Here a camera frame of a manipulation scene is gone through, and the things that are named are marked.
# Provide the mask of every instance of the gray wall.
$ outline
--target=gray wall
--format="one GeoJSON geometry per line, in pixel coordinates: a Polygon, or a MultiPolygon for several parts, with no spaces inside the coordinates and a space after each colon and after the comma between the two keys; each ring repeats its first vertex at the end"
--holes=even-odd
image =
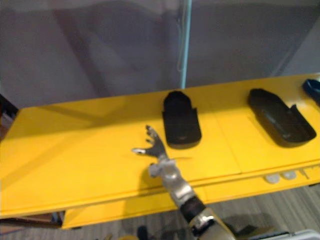
{"type": "MultiPolygon", "coordinates": [[[[319,72],[319,1],[274,2],[193,1],[187,86],[319,72]]],[[[0,93],[21,108],[178,88],[179,3],[7,1],[0,93]]]]}

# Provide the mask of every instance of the blue object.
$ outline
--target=blue object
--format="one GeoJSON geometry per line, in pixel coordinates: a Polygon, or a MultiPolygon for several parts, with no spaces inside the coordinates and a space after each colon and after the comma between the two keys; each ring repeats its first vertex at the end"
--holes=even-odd
{"type": "Polygon", "coordinates": [[[192,0],[184,0],[184,4],[186,7],[184,8],[185,12],[183,15],[185,19],[182,19],[184,22],[185,30],[182,32],[184,33],[182,36],[183,41],[183,55],[182,55],[182,66],[181,66],[181,74],[180,74],[180,82],[181,88],[186,88],[187,83],[187,68],[188,68],[188,53],[189,53],[189,39],[190,39],[190,25],[191,25],[191,8],[192,8],[192,0]]]}
{"type": "Polygon", "coordinates": [[[307,79],[302,85],[304,91],[320,106],[320,81],[307,79]]]}

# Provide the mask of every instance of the white knob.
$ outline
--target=white knob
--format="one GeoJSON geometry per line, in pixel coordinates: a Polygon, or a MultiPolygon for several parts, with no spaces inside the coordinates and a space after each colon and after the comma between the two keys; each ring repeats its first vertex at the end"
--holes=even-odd
{"type": "Polygon", "coordinates": [[[280,175],[278,173],[269,174],[264,179],[270,184],[277,184],[280,181],[280,175]]]}
{"type": "Polygon", "coordinates": [[[297,177],[297,174],[296,174],[295,171],[284,171],[284,172],[281,173],[281,176],[284,179],[292,180],[292,179],[295,179],[297,177]]]}

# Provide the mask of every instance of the yellow table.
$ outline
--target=yellow table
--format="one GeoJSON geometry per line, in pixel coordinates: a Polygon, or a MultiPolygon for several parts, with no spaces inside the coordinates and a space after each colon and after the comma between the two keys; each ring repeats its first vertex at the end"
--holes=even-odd
{"type": "MultiPolygon", "coordinates": [[[[182,175],[203,201],[320,182],[320,108],[301,88],[306,78],[319,76],[184,90],[198,110],[202,139],[190,149],[167,146],[167,152],[176,158],[182,175]],[[298,147],[276,145],[247,105],[252,88],[271,91],[288,106],[297,104],[318,136],[298,147]],[[308,172],[307,177],[299,172],[296,179],[274,185],[263,179],[266,174],[301,169],[308,172]]],[[[148,176],[147,167],[156,159],[130,152],[133,147],[147,146],[146,124],[165,139],[162,110],[168,92],[20,110],[0,143],[0,218],[67,210],[64,227],[68,228],[173,209],[160,180],[148,176]],[[113,210],[106,214],[103,209],[113,210]],[[88,219],[93,212],[99,212],[100,220],[88,219]]]]}

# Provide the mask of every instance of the robotic arm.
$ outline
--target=robotic arm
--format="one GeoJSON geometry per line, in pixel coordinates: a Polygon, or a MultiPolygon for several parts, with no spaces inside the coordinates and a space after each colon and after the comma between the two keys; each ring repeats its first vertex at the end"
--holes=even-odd
{"type": "Polygon", "coordinates": [[[149,174],[153,178],[161,177],[163,186],[188,222],[192,234],[199,240],[236,240],[226,225],[211,208],[203,204],[193,188],[181,176],[175,160],[169,159],[157,132],[148,125],[146,130],[152,138],[152,140],[147,139],[147,142],[151,143],[152,147],[133,148],[132,151],[157,158],[157,163],[149,166],[149,174]]]}

